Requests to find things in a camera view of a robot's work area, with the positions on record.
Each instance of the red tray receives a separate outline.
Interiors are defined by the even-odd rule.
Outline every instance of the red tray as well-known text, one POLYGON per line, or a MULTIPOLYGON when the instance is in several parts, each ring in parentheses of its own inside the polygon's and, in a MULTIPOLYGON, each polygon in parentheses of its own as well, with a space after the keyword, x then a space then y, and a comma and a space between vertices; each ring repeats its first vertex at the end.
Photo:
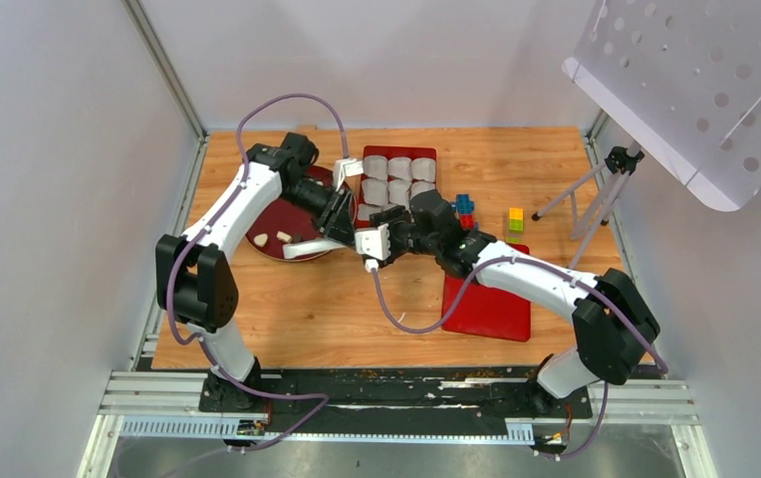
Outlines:
MULTIPOLYGON (((432 147, 407 147, 407 146, 366 146, 363 148, 363 157, 371 156, 373 154, 379 154, 381 156, 386 156, 386 159, 392 159, 394 157, 399 156, 406 156, 410 159, 416 159, 417 157, 429 157, 430 159, 433 159, 436 161, 436 149, 433 149, 432 147)), ((361 186, 363 185, 363 180, 366 179, 368 176, 365 174, 360 176, 360 182, 357 185, 357 203, 358 207, 360 207, 360 204, 365 204, 363 201, 363 189, 361 186)), ((436 184, 436 189, 439 188, 439 161, 436 161, 436 181, 434 182, 436 184)), ((355 220, 355 225, 357 227, 369 227, 369 221, 359 221, 355 220)))
MULTIPOLYGON (((529 254, 522 245, 513 249, 529 254)), ((442 293, 442 315, 451 307, 462 287, 461 279, 445 276, 442 293)), ((530 340, 530 302, 509 292, 472 284, 465 290, 454 314, 442 325, 449 332, 472 336, 527 342, 530 340)))
MULTIPOLYGON (((307 175, 322 181, 326 186, 330 185, 334 180, 333 173, 330 169, 317 165, 310 166, 307 170, 307 175)), ((349 188, 347 184, 343 184, 343 187, 345 189, 349 188)), ((353 205, 353 207, 355 207, 355 209, 352 211, 352 217, 357 219, 357 206, 353 205)), ((248 239, 252 247, 259 252, 272 259, 285 262, 309 261, 324 256, 330 252, 307 254, 296 257, 295 259, 284 259, 284 243, 275 237, 276 234, 278 234, 278 231, 283 231, 293 236, 293 242, 309 241, 311 239, 322 237, 313 227, 309 212, 299 209, 284 199, 277 199, 270 204, 269 207, 264 209, 263 213, 257 218, 254 224, 252 224, 246 233, 246 239, 248 239), (269 236, 269 240, 263 247, 258 247, 253 241, 254 236, 258 234, 266 234, 269 236)))

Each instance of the wall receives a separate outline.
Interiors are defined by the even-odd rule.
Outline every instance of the wall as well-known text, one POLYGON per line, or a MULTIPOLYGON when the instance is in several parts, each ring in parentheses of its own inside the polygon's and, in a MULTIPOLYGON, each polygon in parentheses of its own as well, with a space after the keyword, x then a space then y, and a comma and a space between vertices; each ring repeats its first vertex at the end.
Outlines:
POLYGON ((0 476, 76 474, 194 139, 119 1, 0 1, 0 476))
MULTIPOLYGON (((611 123, 602 152, 630 141, 611 123)), ((617 214, 660 352, 688 380, 718 476, 761 476, 761 191, 739 211, 714 211, 648 158, 617 214)))
MULTIPOLYGON (((144 0, 208 128, 271 97, 314 93, 348 126, 591 124, 562 73, 595 2, 144 0)), ((252 127, 333 126, 288 102, 252 127)))

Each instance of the wooden table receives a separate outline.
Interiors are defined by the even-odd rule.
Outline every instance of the wooden table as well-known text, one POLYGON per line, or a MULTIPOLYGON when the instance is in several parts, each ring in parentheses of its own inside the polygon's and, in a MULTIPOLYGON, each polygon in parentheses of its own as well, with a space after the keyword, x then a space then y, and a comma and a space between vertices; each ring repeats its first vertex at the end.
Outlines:
MULTIPOLYGON (((319 148, 320 165, 331 167, 342 157, 336 131, 302 132, 319 148)), ((243 137, 250 146, 280 144, 283 135, 255 131, 243 137)), ((563 266, 574 255, 578 243, 569 240, 568 201, 538 222, 530 216, 589 170, 576 128, 352 129, 348 136, 356 156, 367 144, 436 148, 439 191, 445 198, 470 194, 482 230, 500 238, 507 209, 523 207, 524 243, 532 255, 563 266)), ((190 223, 221 194, 239 161, 233 132, 211 136, 190 223)), ((596 192, 592 182, 578 190, 581 211, 596 192)), ((621 266, 613 235, 602 228, 578 269, 603 273, 621 266)), ((424 336, 405 334, 382 314, 372 278, 352 251, 288 264, 263 256, 243 241, 231 269, 240 290, 236 320, 264 367, 535 364, 574 343, 572 327, 537 305, 527 343, 442 330, 424 336)), ((403 257, 382 269, 380 276, 391 310, 397 315, 406 312, 408 326, 424 327, 439 319, 443 274, 432 258, 403 257)), ((176 344, 164 320, 153 367, 206 366, 199 347, 176 344)))

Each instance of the yellow and green block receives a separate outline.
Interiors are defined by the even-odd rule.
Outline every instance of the yellow and green block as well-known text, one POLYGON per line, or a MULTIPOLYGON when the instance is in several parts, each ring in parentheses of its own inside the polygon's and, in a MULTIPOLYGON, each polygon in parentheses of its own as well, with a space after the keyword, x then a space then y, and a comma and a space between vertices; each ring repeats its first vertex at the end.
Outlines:
POLYGON ((504 231, 504 242, 521 244, 521 233, 524 232, 524 209, 511 207, 507 213, 507 229, 504 231))

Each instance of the gray floor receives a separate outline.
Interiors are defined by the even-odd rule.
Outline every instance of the gray floor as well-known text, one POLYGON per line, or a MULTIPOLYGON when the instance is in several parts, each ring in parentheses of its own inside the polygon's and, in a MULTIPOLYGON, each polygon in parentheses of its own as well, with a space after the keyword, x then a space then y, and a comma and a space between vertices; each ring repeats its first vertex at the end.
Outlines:
MULTIPOLYGON (((588 426, 573 429, 575 446, 588 426)), ((154 478, 190 458, 222 447, 203 439, 130 438, 119 458, 125 478, 154 478)), ((268 450, 214 456, 183 477, 682 477, 670 428, 605 425, 583 455, 560 463, 534 457, 527 447, 284 442, 268 450)))

